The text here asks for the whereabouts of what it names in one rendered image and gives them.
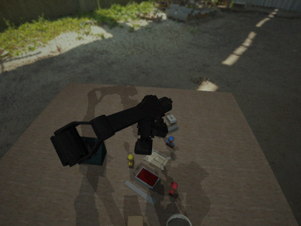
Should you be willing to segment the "white inspection card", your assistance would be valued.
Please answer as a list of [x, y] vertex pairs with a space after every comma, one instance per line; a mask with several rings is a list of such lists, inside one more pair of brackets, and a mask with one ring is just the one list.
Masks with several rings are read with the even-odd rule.
[[166, 163], [168, 162], [170, 157], [165, 156], [164, 154], [161, 154], [152, 148], [152, 154], [150, 156], [145, 156], [143, 157], [144, 160], [149, 161], [150, 163], [156, 165], [159, 167], [161, 170], [164, 170], [164, 167]]

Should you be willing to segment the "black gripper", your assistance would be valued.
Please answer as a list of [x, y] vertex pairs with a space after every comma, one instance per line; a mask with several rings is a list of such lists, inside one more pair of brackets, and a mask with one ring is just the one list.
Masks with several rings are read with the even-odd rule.
[[153, 129], [153, 123], [150, 125], [141, 125], [138, 122], [137, 128], [137, 135], [140, 136], [140, 139], [137, 139], [134, 152], [135, 154], [150, 156], [152, 154], [153, 140], [151, 140], [150, 136]]

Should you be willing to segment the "white mug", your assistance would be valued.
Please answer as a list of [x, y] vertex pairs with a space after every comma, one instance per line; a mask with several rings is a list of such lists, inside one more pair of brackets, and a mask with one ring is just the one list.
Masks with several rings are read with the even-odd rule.
[[174, 214], [166, 223], [166, 226], [192, 226], [190, 220], [182, 214]]

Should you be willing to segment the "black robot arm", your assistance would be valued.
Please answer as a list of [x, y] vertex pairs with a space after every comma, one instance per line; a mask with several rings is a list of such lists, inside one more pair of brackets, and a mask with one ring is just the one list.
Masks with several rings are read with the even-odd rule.
[[[172, 110], [172, 103], [168, 97], [158, 99], [156, 95], [146, 95], [135, 107], [108, 116], [101, 115], [89, 122], [71, 122], [55, 131], [51, 141], [62, 165], [72, 167], [97, 156], [97, 150], [104, 140], [138, 122], [141, 125], [153, 123], [151, 138], [165, 138], [168, 126], [162, 117], [165, 116], [164, 113]], [[86, 138], [81, 139], [76, 129], [80, 124], [91, 125], [98, 140], [88, 142]]]

